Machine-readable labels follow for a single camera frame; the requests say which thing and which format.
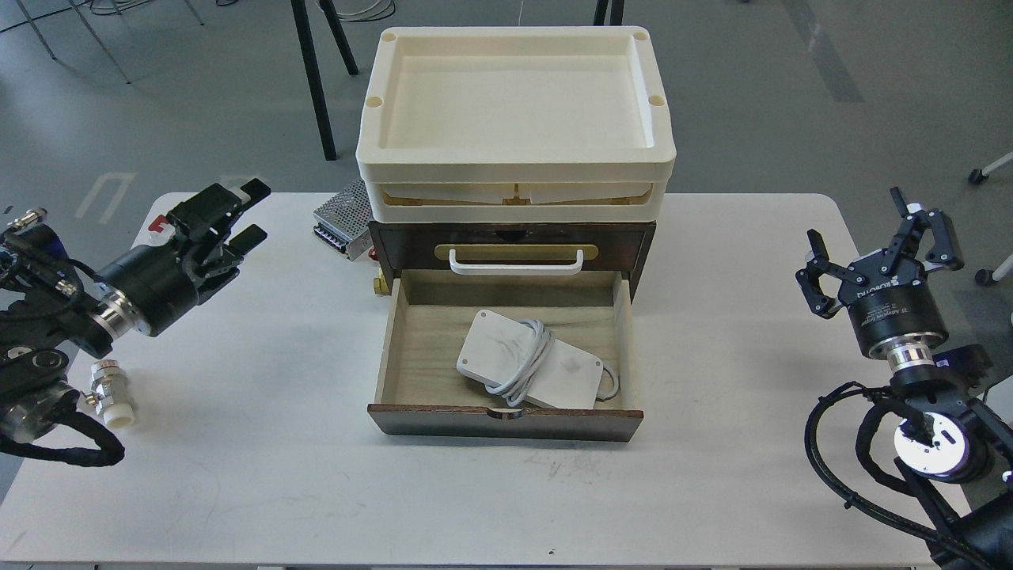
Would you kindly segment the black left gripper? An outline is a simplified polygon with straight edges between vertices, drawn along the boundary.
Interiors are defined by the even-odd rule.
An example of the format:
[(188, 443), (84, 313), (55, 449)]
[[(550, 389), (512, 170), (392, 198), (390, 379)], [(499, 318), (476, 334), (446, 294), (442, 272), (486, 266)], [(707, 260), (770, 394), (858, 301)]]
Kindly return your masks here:
[(142, 333), (160, 335), (238, 276), (239, 264), (267, 239), (267, 231), (250, 225), (226, 238), (243, 213), (270, 194), (258, 178), (238, 190), (211, 184), (166, 214), (177, 238), (131, 249), (98, 271), (98, 281), (129, 299)]

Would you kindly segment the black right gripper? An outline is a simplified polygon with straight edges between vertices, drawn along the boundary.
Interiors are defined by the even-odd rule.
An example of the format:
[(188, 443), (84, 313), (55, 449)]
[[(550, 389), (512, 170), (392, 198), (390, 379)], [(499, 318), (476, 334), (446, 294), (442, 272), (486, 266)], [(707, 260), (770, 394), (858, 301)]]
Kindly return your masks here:
[[(927, 284), (927, 273), (942, 269), (959, 271), (965, 267), (947, 213), (905, 202), (898, 187), (890, 189), (890, 197), (902, 223), (889, 246), (858, 257), (849, 265), (865, 278), (863, 283), (840, 284), (840, 302), (825, 295), (820, 278), (830, 275), (846, 281), (848, 270), (829, 259), (824, 238), (816, 230), (806, 232), (811, 257), (795, 273), (811, 313), (829, 320), (841, 303), (847, 308), (859, 350), (869, 359), (884, 359), (883, 345), (893, 338), (914, 336), (930, 348), (945, 342), (949, 333)], [(924, 259), (918, 260), (916, 254), (926, 234), (932, 235), (933, 245)], [(887, 274), (882, 273), (885, 266)]]

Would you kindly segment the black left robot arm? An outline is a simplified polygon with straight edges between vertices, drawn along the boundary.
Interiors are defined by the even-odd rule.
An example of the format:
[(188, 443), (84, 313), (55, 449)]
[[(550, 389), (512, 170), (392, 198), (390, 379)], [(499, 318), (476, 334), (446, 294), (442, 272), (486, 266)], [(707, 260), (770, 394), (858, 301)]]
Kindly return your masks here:
[(1, 317), (2, 451), (82, 468), (113, 466), (123, 444), (108, 427), (78, 410), (79, 390), (66, 382), (71, 342), (101, 359), (132, 329), (155, 338), (233, 281), (267, 232), (250, 225), (232, 237), (243, 213), (271, 189), (253, 178), (238, 190), (213, 184), (166, 216), (161, 245), (139, 245), (104, 269), (72, 259), (29, 210), (2, 231), (4, 290), (18, 293)]

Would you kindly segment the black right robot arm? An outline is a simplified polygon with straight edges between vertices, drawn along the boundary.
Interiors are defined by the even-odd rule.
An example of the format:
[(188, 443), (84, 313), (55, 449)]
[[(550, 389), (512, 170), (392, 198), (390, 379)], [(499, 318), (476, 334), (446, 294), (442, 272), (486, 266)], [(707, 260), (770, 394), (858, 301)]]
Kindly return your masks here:
[[(821, 397), (806, 422), (806, 456), (822, 482), (847, 507), (923, 540), (940, 568), (1009, 569), (1011, 472), (1002, 473), (1004, 490), (997, 498), (965, 516), (935, 488), (938, 482), (984, 479), (997, 458), (1011, 459), (1011, 427), (969, 394), (992, 365), (983, 347), (932, 353), (948, 333), (928, 274), (962, 269), (962, 253), (947, 214), (908, 203), (899, 188), (891, 188), (890, 195), (901, 225), (886, 248), (840, 266), (829, 259), (819, 232), (807, 232), (810, 259), (795, 277), (811, 313), (829, 320), (845, 308), (862, 355), (886, 361), (891, 378), (883, 387), (847, 382)], [(857, 461), (877, 484), (915, 498), (932, 526), (862, 497), (821, 457), (822, 416), (854, 396), (871, 405), (858, 426)]]

